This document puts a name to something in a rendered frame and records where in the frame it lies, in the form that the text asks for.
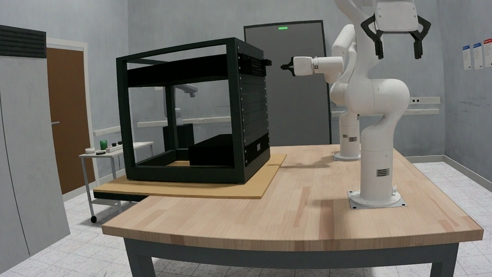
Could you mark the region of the tan cardboard sheet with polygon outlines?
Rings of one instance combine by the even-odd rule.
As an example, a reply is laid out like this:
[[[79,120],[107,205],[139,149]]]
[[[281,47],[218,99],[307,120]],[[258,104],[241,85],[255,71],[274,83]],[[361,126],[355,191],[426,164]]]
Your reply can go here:
[[[287,153],[271,154],[270,159],[245,184],[128,180],[123,175],[94,188],[93,192],[209,199],[262,199],[286,156]]]

